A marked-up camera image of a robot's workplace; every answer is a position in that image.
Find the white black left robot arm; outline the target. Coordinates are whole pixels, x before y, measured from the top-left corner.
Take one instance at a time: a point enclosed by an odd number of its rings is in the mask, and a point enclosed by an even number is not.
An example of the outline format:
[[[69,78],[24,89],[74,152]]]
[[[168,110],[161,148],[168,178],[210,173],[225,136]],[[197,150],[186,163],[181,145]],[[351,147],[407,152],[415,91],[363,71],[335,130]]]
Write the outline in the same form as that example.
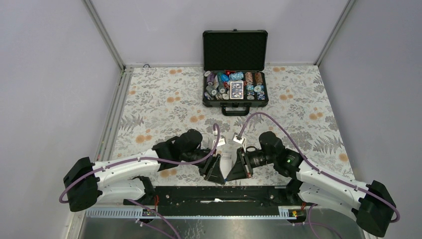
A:
[[[202,139],[199,131],[190,129],[131,157],[100,162],[83,157],[64,176],[65,190],[59,202],[68,204],[71,212],[86,210],[98,202],[134,200],[147,205],[155,194],[147,174],[180,165],[194,165],[206,181],[223,185],[221,155],[215,147],[202,149]]]

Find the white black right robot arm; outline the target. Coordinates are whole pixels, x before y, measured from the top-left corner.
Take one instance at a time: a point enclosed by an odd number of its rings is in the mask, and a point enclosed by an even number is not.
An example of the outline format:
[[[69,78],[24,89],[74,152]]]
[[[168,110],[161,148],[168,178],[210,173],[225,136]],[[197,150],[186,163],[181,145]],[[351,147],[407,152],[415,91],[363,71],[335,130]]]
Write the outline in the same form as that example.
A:
[[[386,235],[396,204],[383,183],[374,180],[367,184],[313,169],[271,131],[262,133],[259,143],[260,149],[249,146],[236,151],[236,162],[227,181],[251,178],[254,168],[272,164],[280,175],[291,178],[285,192],[288,203],[317,204],[351,218],[376,237]]]

